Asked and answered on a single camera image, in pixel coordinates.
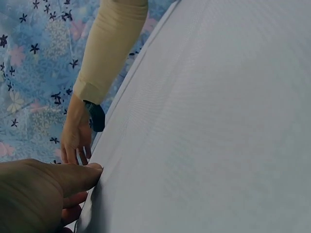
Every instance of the blue patterned cloth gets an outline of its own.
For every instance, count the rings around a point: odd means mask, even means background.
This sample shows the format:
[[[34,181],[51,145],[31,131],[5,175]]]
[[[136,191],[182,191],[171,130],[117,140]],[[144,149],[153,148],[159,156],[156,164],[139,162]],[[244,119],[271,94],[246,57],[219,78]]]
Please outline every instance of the blue patterned cloth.
[[[103,103],[105,112],[172,2],[149,0],[145,26]],[[0,162],[60,162],[62,126],[98,7],[99,0],[0,1]]]

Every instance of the finger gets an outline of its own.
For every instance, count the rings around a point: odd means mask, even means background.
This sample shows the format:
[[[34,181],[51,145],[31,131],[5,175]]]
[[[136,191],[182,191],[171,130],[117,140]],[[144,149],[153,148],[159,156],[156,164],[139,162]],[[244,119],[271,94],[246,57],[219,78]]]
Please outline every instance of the finger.
[[[68,163],[79,165],[76,150],[71,147],[65,147],[65,148],[66,148]]]
[[[68,163],[68,159],[67,159],[66,150],[65,150],[65,147],[64,147],[63,144],[61,145],[61,152],[62,152],[62,161],[63,161],[64,164],[67,164]]]
[[[69,198],[64,198],[63,209],[72,208],[85,202],[87,198],[87,192],[77,193]]]
[[[87,166],[46,164],[46,168],[50,176],[62,187],[65,198],[90,190],[97,184],[103,172],[99,164]]]
[[[88,145],[88,146],[85,146],[84,148],[86,149],[86,157],[87,157],[87,159],[90,159],[91,156],[92,156],[91,147]]]
[[[64,227],[61,230],[57,231],[56,233],[72,233],[72,230],[70,230],[67,227]]]
[[[86,155],[85,155],[85,153],[84,153],[83,147],[79,147],[79,148],[78,148],[78,153],[79,153],[79,156],[80,156],[82,165],[83,165],[83,166],[87,165],[87,159],[86,159]]]
[[[63,227],[71,224],[75,220],[77,220],[81,214],[82,208],[80,205],[76,205],[69,209],[63,209],[62,211],[62,224]]]

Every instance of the white mesh fabric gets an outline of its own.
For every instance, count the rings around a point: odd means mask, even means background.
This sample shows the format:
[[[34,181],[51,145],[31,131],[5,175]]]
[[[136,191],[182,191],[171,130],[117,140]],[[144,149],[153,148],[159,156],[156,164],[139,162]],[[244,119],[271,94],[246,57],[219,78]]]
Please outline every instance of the white mesh fabric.
[[[310,11],[181,1],[116,100],[77,232],[309,231]]]

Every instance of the wrist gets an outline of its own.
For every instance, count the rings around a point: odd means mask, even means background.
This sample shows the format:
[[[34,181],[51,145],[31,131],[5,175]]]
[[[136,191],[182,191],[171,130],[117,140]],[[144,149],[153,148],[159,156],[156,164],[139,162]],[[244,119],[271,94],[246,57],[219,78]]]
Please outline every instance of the wrist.
[[[68,106],[66,121],[78,126],[88,123],[88,120],[89,113],[85,108],[85,103],[73,94]]]

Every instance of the fingernail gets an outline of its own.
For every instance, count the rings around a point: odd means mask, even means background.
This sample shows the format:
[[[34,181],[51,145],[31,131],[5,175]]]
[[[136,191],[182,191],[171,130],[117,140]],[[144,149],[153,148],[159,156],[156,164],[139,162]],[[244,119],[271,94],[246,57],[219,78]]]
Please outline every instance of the fingernail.
[[[97,163],[88,164],[86,165],[86,167],[94,168],[94,169],[101,170],[101,171],[103,170],[103,167]]]

